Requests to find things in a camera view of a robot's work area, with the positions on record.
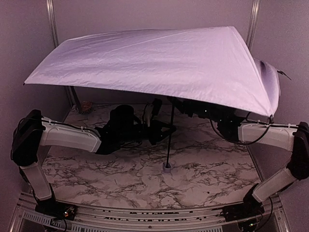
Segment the lavender folding umbrella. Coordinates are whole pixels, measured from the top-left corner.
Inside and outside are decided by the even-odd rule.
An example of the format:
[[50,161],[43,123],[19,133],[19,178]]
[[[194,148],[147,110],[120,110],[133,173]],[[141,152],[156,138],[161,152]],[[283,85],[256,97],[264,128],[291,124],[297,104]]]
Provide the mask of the lavender folding umbrella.
[[278,70],[253,58],[232,26],[117,31],[69,39],[25,83],[214,103],[259,122],[274,117],[280,96]]

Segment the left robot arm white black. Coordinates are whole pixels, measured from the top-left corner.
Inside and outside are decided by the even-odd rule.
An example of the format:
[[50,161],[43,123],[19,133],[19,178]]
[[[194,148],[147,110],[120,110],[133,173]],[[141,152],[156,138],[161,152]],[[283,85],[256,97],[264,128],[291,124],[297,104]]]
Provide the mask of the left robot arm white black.
[[39,147],[61,146],[109,155],[144,140],[156,145],[176,131],[173,123],[167,124],[154,118],[160,108],[160,105],[148,104],[142,118],[138,118],[132,106],[119,105],[111,110],[106,125],[94,129],[53,121],[43,117],[40,110],[32,110],[14,130],[11,160],[32,187],[38,206],[59,206],[39,164]]

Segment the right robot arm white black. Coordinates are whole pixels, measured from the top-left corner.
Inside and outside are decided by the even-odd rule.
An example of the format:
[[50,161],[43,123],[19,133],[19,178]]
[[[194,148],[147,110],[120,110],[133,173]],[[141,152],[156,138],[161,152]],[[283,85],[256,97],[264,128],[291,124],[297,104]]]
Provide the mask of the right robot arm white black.
[[287,164],[273,176],[252,187],[243,198],[249,207],[261,205],[273,194],[278,193],[297,180],[309,176],[309,126],[299,124],[275,124],[270,116],[268,122],[249,120],[238,116],[236,109],[193,100],[168,97],[173,109],[189,117],[197,115],[210,121],[213,131],[223,140],[249,146],[255,143],[278,147],[291,152]]

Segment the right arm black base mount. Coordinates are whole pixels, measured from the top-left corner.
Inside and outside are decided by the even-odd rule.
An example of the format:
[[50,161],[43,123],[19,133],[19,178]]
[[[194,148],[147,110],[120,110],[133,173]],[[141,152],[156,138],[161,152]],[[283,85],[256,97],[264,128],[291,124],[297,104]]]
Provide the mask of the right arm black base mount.
[[226,222],[231,222],[234,220],[241,220],[262,215],[264,212],[265,210],[262,205],[258,205],[257,207],[252,208],[244,203],[238,203],[234,205],[224,206],[220,215],[225,218]]

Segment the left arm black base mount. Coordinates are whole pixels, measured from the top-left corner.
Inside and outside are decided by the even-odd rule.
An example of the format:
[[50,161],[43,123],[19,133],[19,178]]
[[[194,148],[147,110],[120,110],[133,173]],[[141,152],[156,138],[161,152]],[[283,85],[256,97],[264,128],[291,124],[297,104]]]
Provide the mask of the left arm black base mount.
[[74,220],[77,206],[66,203],[56,203],[54,205],[36,205],[35,211],[55,217],[57,219]]

